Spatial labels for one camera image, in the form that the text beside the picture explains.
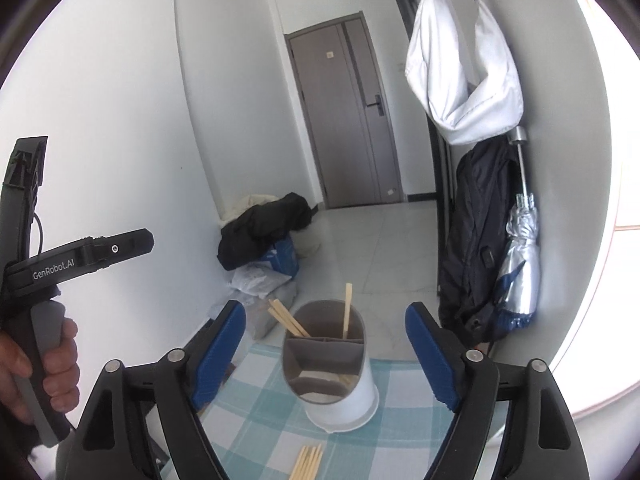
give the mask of door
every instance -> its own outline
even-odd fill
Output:
[[[288,40],[326,206],[399,202],[395,145],[361,17]]]

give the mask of blue gripper pad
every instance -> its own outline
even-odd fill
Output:
[[[455,412],[466,393],[465,347],[453,332],[438,326],[422,303],[409,305],[404,326],[436,399]]]
[[[193,347],[186,347],[191,355],[187,371],[188,390],[197,412],[216,398],[245,327],[244,307],[237,301],[229,301],[219,316],[203,327]]]

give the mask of blue box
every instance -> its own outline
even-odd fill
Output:
[[[290,235],[287,235],[284,240],[276,242],[258,261],[268,263],[276,272],[286,274],[292,278],[295,278],[300,270],[300,264],[296,258],[296,250],[293,247],[293,240]]]

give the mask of silver folded umbrella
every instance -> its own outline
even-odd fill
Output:
[[[516,195],[516,204],[506,229],[510,236],[506,257],[496,282],[498,332],[504,335],[529,325],[538,306],[540,290],[540,248],[538,247],[538,210],[532,194],[527,192],[527,179],[522,157],[522,143],[526,131],[518,126],[508,133],[516,144],[520,159],[522,194]]]

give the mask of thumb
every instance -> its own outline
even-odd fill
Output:
[[[5,332],[0,331],[0,366],[12,374],[28,378],[33,369],[22,349]]]

